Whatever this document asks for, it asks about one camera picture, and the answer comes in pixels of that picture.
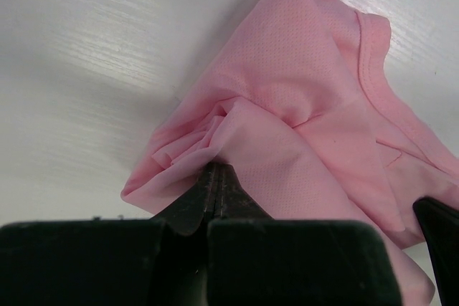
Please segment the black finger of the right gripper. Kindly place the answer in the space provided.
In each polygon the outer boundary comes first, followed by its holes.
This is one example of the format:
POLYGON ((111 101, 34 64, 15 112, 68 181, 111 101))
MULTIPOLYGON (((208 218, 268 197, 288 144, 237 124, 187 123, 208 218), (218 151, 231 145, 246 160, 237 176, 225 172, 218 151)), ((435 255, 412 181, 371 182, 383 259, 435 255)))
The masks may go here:
POLYGON ((458 306, 458 210, 425 197, 413 204, 442 305, 458 306))

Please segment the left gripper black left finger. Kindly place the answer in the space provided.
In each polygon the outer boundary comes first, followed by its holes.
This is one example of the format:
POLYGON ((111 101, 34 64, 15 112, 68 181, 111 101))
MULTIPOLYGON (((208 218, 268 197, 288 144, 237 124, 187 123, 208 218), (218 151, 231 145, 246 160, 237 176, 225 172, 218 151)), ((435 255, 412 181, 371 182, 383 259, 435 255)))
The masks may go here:
POLYGON ((151 219, 1 228, 3 305, 205 305, 206 226, 219 166, 151 219))

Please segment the pink t-shirt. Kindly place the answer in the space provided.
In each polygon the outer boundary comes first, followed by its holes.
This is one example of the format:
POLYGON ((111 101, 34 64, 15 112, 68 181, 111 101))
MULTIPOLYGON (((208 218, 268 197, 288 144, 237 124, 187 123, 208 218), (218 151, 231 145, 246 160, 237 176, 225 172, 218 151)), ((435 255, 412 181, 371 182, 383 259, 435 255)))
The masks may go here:
POLYGON ((405 305, 435 288, 405 249, 423 241, 413 203, 458 206, 458 159, 384 76, 389 21, 340 0, 259 0, 153 132, 122 190, 152 214, 213 160, 276 219, 372 225, 405 305))

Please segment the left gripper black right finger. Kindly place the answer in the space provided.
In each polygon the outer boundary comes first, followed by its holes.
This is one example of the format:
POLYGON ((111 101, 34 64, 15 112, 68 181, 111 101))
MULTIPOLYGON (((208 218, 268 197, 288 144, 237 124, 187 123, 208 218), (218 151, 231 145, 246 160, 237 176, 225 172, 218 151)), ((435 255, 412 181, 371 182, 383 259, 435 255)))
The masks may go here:
POLYGON ((377 231, 360 221, 274 220, 231 166, 209 166, 210 305, 400 305, 377 231))

